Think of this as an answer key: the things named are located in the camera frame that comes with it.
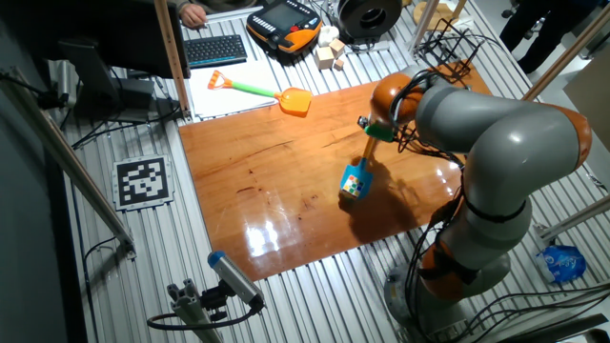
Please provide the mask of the person's hand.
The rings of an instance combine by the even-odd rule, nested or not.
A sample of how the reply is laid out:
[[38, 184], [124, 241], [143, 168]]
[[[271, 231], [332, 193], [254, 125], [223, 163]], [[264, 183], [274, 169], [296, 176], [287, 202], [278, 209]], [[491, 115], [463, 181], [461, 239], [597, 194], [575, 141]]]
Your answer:
[[183, 24], [192, 30], [199, 30], [206, 26], [207, 13], [196, 4], [187, 4], [180, 10], [180, 17]]

